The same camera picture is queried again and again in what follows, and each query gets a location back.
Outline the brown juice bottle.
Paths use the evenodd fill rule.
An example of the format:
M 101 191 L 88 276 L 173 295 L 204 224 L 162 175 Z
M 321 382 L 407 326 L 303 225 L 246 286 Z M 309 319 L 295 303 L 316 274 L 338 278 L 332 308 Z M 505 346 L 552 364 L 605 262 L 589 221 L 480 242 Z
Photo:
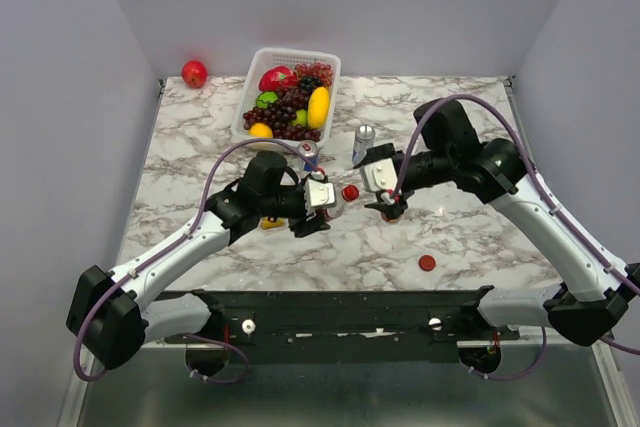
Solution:
M 384 214 L 384 213 L 381 214 L 381 218 L 385 222 L 391 223 L 391 224 L 397 223 L 400 220 L 401 217 L 402 217 L 402 215 L 387 215 L 387 214 Z

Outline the red label clear bottle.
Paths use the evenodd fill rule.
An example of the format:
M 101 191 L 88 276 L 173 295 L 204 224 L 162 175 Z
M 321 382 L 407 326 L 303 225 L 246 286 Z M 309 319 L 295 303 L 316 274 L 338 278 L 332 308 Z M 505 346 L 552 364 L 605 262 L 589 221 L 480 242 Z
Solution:
M 336 198 L 336 202 L 333 206 L 327 207 L 323 210 L 323 216 L 326 222 L 332 222 L 339 218 L 345 210 L 345 206 L 348 204 L 342 196 Z

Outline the small red bottle cap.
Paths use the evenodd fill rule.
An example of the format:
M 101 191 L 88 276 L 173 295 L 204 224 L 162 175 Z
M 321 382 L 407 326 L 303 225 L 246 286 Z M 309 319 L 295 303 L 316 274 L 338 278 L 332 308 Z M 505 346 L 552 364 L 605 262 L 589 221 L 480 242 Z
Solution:
M 341 190 L 341 196 L 345 202 L 353 202 L 359 198 L 360 192 L 356 185 L 348 184 Z

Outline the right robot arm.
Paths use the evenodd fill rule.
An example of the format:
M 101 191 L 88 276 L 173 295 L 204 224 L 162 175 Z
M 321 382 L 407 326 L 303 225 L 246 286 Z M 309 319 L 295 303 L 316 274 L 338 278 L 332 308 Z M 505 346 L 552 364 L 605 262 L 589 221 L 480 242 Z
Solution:
M 639 266 L 614 255 L 557 200 L 515 130 L 486 101 L 455 94 L 414 112 L 405 150 L 387 143 L 356 164 L 371 208 L 402 216 L 417 190 L 452 182 L 516 226 L 562 282 L 548 289 L 490 288 L 476 310 L 491 327 L 552 328 L 588 347 L 607 333 L 639 295 Z

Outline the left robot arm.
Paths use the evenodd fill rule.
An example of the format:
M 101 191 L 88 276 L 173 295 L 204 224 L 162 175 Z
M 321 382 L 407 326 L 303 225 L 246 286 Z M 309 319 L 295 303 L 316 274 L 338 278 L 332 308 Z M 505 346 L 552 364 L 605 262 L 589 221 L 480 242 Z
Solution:
M 262 218 L 288 219 L 297 238 L 328 229 L 324 213 L 336 203 L 334 185 L 319 168 L 283 184 L 283 177 L 294 173 L 279 153 L 260 151 L 242 177 L 205 193 L 196 215 L 161 243 L 108 271 L 98 266 L 84 271 L 66 320 L 76 337 L 77 375 L 89 377 L 81 367 L 83 349 L 114 370 L 147 343 L 198 334 L 220 321 L 203 293 L 159 296 L 192 267 L 256 229 Z

